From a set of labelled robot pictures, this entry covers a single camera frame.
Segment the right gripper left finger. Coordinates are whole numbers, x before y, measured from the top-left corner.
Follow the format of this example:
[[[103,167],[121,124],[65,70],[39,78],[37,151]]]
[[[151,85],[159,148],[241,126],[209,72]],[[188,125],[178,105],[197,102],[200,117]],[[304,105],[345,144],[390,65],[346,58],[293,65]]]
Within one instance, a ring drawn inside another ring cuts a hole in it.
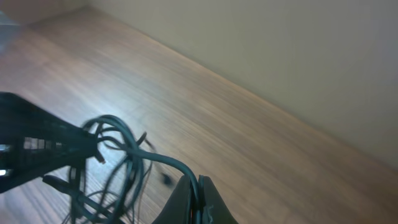
[[[184,175],[152,224],[189,224],[191,219],[192,189],[190,179]]]

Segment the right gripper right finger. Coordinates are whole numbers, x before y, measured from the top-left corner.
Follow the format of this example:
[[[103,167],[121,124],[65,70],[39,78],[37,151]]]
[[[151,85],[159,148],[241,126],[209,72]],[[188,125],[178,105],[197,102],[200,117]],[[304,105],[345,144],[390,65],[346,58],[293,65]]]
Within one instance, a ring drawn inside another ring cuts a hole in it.
[[[208,176],[199,176],[202,224],[238,224]]]

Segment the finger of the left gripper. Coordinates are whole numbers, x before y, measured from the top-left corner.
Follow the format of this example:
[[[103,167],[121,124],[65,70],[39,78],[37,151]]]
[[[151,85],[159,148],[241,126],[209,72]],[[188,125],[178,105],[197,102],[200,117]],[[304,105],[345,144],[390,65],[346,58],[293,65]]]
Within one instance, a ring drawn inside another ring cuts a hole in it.
[[[22,144],[25,138],[64,144],[73,149],[93,149],[93,135],[21,96],[1,93],[1,144]]]
[[[1,145],[1,193],[65,166],[95,156],[95,138],[72,139],[68,143],[22,138]]]

